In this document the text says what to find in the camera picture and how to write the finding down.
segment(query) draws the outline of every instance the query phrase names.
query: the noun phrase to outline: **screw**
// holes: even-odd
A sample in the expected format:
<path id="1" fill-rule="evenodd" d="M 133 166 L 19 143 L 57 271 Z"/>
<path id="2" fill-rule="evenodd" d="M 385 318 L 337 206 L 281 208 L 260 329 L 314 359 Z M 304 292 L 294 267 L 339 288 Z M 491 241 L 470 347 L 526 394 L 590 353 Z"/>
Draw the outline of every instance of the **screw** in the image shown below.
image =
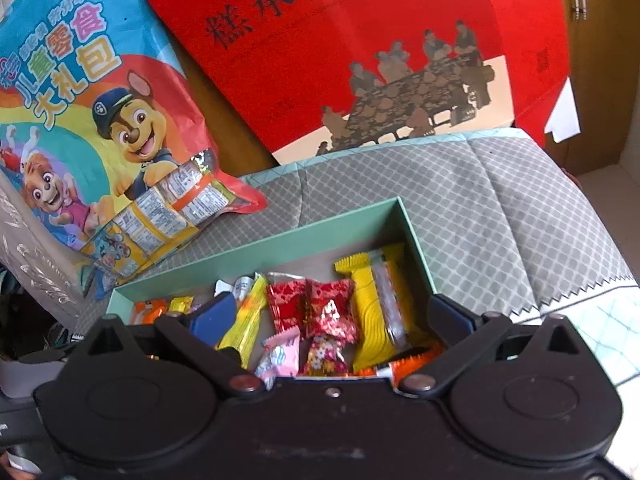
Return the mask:
<path id="1" fill-rule="evenodd" d="M 428 392 L 436 385 L 436 379 L 430 375 L 412 374 L 404 379 L 403 384 L 414 392 Z"/>
<path id="2" fill-rule="evenodd" d="M 340 397 L 342 395 L 342 392 L 340 391 L 340 388 L 327 388 L 324 391 L 324 394 L 327 397 L 332 397 L 332 398 L 336 398 L 336 397 Z"/>
<path id="3" fill-rule="evenodd" d="M 260 389 L 262 381 L 255 375 L 236 375 L 229 381 L 229 386 L 238 392 L 251 393 Z"/>

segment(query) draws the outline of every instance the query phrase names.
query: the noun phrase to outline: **blue police cap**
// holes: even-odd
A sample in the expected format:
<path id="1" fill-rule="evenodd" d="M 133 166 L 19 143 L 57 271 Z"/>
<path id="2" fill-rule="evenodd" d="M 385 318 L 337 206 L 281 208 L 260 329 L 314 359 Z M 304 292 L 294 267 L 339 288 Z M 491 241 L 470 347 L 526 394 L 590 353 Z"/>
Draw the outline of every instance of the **blue police cap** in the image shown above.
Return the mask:
<path id="1" fill-rule="evenodd" d="M 98 128 L 98 133 L 104 139 L 111 139 L 109 134 L 109 124 L 120 111 L 120 109 L 133 99 L 133 95 L 128 88 L 113 88 L 101 94 L 94 101 L 92 113 L 94 123 Z"/>

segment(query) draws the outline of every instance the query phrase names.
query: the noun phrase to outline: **mint green open box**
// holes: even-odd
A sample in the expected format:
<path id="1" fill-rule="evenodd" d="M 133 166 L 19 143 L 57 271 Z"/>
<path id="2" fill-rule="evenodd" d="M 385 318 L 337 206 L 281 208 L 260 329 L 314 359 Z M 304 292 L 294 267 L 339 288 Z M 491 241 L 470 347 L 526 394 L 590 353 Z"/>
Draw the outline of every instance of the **mint green open box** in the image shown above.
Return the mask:
<path id="1" fill-rule="evenodd" d="M 217 280 L 233 283 L 238 276 L 256 270 L 329 281 L 340 277 L 332 269 L 334 261 L 401 241 L 415 304 L 424 300 L 426 305 L 427 296 L 435 292 L 433 279 L 402 200 L 394 198 L 127 283 L 113 291 L 107 312 L 128 323 L 138 301 L 188 296 Z"/>

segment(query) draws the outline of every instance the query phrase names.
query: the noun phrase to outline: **cartoon eye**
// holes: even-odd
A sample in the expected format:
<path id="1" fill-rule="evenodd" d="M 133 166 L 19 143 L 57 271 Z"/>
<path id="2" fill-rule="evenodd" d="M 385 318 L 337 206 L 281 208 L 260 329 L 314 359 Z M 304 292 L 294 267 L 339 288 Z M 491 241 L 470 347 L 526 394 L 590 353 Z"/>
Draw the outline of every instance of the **cartoon eye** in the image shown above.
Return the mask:
<path id="1" fill-rule="evenodd" d="M 133 118 L 137 124 L 142 124 L 143 122 L 145 122 L 146 112 L 142 108 L 139 108 L 138 110 L 133 112 Z"/>

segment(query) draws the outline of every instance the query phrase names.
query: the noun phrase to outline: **floor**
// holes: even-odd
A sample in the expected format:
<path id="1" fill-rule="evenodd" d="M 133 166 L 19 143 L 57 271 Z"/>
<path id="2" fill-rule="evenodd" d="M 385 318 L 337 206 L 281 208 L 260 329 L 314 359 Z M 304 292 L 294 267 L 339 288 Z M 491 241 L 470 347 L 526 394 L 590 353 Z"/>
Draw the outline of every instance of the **floor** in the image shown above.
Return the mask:
<path id="1" fill-rule="evenodd" d="M 578 177 L 582 190 L 640 278 L 640 185 L 617 164 Z"/>
<path id="2" fill-rule="evenodd" d="M 640 185 L 617 164 L 584 174 L 578 180 L 637 280 L 640 278 Z M 640 377 L 620 386 L 618 392 L 625 418 L 607 458 L 631 478 L 640 480 Z"/>

